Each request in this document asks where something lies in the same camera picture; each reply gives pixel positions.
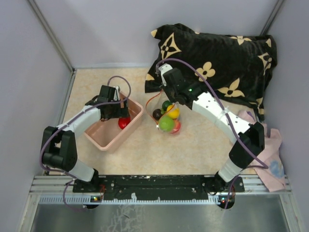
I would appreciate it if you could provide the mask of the yellow lemon fruit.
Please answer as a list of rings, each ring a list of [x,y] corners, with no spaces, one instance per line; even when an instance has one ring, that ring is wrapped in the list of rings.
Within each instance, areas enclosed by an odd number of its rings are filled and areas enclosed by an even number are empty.
[[[180,110],[176,105],[169,105],[166,109],[167,115],[172,119],[177,119],[180,116]]]

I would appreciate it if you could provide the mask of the dark purple plum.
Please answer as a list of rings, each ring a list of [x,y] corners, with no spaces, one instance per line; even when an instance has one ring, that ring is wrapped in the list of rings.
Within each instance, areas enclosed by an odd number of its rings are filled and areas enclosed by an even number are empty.
[[[158,121],[162,117],[163,114],[164,112],[158,108],[153,111],[152,116],[156,121]]]

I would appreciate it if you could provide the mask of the red apple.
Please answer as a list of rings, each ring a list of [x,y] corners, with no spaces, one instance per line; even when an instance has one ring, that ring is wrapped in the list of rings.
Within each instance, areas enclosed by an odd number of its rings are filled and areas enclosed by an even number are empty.
[[[172,134],[177,133],[180,129],[181,129],[181,122],[177,119],[174,120],[174,128],[170,133]]]

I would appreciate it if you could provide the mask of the pink plastic bin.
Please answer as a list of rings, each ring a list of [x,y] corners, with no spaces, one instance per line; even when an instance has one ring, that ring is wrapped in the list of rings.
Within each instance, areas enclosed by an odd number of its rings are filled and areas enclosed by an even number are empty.
[[[91,125],[85,132],[85,137],[100,151],[113,153],[122,143],[140,126],[144,107],[137,101],[128,99],[128,111],[131,121],[124,128],[118,126],[118,119],[98,121]]]

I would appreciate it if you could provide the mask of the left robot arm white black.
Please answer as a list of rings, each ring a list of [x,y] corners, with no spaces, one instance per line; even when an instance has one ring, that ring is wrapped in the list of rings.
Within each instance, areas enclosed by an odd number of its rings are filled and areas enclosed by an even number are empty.
[[[129,117],[128,96],[120,96],[118,86],[102,85],[98,95],[67,122],[43,131],[40,165],[46,171],[63,172],[83,181],[91,192],[98,190],[100,179],[94,168],[78,159],[76,139],[90,126],[103,119]]]

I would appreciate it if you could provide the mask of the red mango fruit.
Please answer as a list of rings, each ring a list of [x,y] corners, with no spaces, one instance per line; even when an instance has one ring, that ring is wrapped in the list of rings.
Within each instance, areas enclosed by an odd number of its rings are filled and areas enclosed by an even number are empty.
[[[123,130],[130,122],[131,117],[122,117],[118,119],[118,126]]]

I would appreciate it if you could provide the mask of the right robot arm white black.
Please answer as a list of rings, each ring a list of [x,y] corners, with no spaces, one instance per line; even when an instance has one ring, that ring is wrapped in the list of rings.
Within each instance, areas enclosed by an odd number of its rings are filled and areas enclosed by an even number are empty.
[[[249,123],[230,112],[210,92],[203,91],[197,84],[189,84],[179,69],[166,64],[159,67],[159,73],[161,87],[172,103],[185,105],[206,117],[233,144],[227,161],[211,182],[212,192],[229,190],[233,179],[258,160],[258,155],[264,150],[264,127],[259,122]]]

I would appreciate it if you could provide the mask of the light green apple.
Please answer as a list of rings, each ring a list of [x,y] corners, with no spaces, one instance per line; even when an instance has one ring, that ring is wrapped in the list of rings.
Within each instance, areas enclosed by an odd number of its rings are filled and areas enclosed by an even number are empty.
[[[158,122],[158,126],[162,131],[170,132],[173,130],[175,123],[169,116],[162,116]]]

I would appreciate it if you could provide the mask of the clear zip top bag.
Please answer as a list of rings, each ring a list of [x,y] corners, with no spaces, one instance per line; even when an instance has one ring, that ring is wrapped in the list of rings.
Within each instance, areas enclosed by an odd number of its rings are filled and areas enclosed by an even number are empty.
[[[163,90],[146,102],[145,109],[160,132],[173,135],[180,132],[182,126],[180,104],[169,100]]]

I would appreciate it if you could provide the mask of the dark green avocado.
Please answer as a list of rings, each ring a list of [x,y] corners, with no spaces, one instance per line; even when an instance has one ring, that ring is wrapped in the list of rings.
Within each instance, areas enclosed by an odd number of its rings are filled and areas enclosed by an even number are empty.
[[[172,103],[171,103],[170,101],[166,100],[166,101],[164,101],[164,102],[162,103],[162,109],[163,109],[164,111],[166,111],[167,108],[168,108],[170,105],[172,105]]]

